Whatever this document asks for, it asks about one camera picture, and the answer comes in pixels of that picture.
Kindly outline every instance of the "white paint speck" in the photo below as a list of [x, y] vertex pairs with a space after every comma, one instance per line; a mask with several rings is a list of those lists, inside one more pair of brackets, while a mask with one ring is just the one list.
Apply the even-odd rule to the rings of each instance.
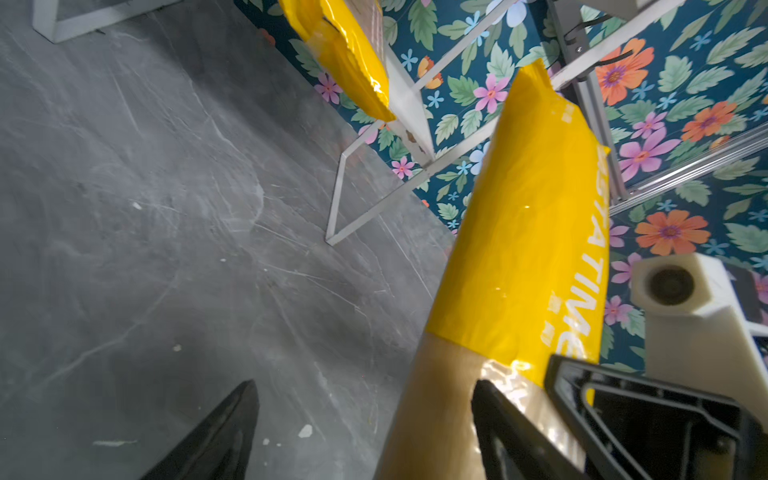
[[94, 447], [121, 447], [123, 445], [130, 445], [131, 443], [139, 443], [138, 440], [96, 440]]
[[308, 439], [312, 436], [312, 426], [307, 423], [304, 425], [304, 428], [301, 429], [301, 432], [299, 432], [299, 438], [300, 439]]

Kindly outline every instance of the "metal bar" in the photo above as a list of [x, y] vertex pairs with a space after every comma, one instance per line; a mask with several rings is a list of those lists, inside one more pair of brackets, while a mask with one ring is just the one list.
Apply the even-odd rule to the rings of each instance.
[[496, 8], [490, 11], [467, 35], [464, 35], [461, 40], [453, 45], [448, 53], [442, 56], [435, 65], [430, 68], [423, 77], [421, 77], [413, 86], [414, 91], [419, 91], [424, 88], [429, 81], [431, 81], [443, 68], [447, 67], [456, 57], [462, 54], [465, 48], [467, 48], [482, 32], [487, 30], [493, 22], [501, 18], [504, 13], [509, 10], [515, 3], [520, 0], [503, 0], [500, 4], [496, 5]]
[[357, 136], [354, 142], [352, 142], [339, 156], [339, 166], [336, 169], [336, 183], [333, 185], [333, 198], [331, 200], [331, 211], [328, 215], [328, 225], [326, 227], [326, 240], [333, 237], [336, 232], [336, 218], [339, 216], [339, 202], [341, 201], [341, 188], [344, 185], [344, 169], [346, 168], [346, 158], [354, 153], [363, 142], [367, 134], [370, 134], [369, 129], [378, 129], [384, 125], [384, 121], [377, 120], [373, 122], [367, 129], [363, 130], [360, 135]]
[[441, 157], [437, 158], [432, 164], [428, 165], [421, 172], [415, 175], [411, 180], [408, 180], [404, 184], [397, 187], [392, 193], [379, 200], [379, 202], [373, 207], [369, 208], [363, 215], [357, 217], [352, 223], [339, 230], [336, 235], [326, 239], [326, 242], [333, 246], [341, 240], [347, 238], [351, 233], [365, 225], [369, 220], [376, 215], [382, 213], [390, 204], [393, 204], [404, 198], [411, 190], [414, 190], [419, 185], [427, 181], [432, 175], [435, 175], [442, 171], [442, 169], [449, 166], [456, 161], [463, 154], [475, 148], [477, 144], [493, 135], [496, 125], [498, 123], [498, 117], [489, 121], [487, 124], [480, 127], [474, 134], [468, 136], [463, 141], [457, 143], [453, 148], [446, 151]]
[[611, 215], [618, 214], [661, 195], [689, 180], [725, 167], [734, 161], [768, 148], [768, 124], [762, 124], [738, 137], [732, 138], [716, 150], [706, 151], [677, 168], [666, 170], [630, 191], [629, 200], [611, 207]]
[[594, 64], [599, 62], [605, 55], [608, 55], [616, 48], [622, 46], [632, 37], [642, 32], [648, 25], [652, 24], [662, 15], [682, 4], [685, 0], [656, 0], [648, 5], [635, 18], [621, 26], [613, 34], [587, 50], [580, 57], [568, 63], [558, 73], [552, 76], [552, 87], [560, 90], [571, 80], [583, 74]]

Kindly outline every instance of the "yellow tape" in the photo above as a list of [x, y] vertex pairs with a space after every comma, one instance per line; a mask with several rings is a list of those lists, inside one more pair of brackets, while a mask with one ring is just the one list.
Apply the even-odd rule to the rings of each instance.
[[280, 0], [280, 6], [349, 98], [371, 117], [396, 119], [389, 111], [386, 68], [344, 0]]
[[543, 62], [518, 72], [426, 330], [543, 386], [552, 353], [597, 362], [606, 149]]

